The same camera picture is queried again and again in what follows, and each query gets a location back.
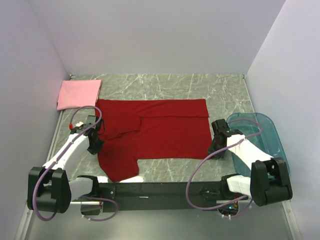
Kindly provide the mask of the red t shirt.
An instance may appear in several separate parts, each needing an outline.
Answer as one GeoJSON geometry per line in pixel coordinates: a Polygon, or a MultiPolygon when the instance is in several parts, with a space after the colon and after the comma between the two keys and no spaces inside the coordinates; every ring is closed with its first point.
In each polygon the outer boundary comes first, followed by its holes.
{"type": "Polygon", "coordinates": [[[139,160],[204,159],[212,142],[205,99],[99,99],[104,142],[97,154],[112,182],[139,174],[139,160]]]}

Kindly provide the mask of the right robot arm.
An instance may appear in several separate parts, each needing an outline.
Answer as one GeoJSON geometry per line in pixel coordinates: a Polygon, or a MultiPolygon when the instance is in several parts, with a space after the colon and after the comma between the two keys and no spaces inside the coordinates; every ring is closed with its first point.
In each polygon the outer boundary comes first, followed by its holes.
{"type": "Polygon", "coordinates": [[[238,129],[230,128],[230,123],[225,119],[211,123],[213,140],[208,149],[209,157],[220,159],[229,151],[250,170],[250,176],[240,173],[223,176],[223,188],[228,193],[250,197],[259,207],[291,200],[293,190],[287,162],[281,157],[271,156],[250,142],[249,138],[260,135],[263,128],[251,119],[247,121],[256,124],[259,131],[245,135],[238,129]]]}

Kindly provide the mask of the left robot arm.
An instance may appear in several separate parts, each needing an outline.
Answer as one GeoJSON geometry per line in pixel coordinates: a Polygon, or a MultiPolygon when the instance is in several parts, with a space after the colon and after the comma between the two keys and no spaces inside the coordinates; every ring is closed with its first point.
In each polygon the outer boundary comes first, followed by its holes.
{"type": "Polygon", "coordinates": [[[89,115],[86,123],[71,129],[66,143],[53,158],[29,171],[27,207],[40,219],[49,220],[40,215],[41,211],[65,213],[71,201],[100,192],[97,177],[80,175],[69,181],[68,176],[84,151],[95,155],[102,149],[104,141],[98,132],[103,127],[104,121],[100,116],[89,115]]]}

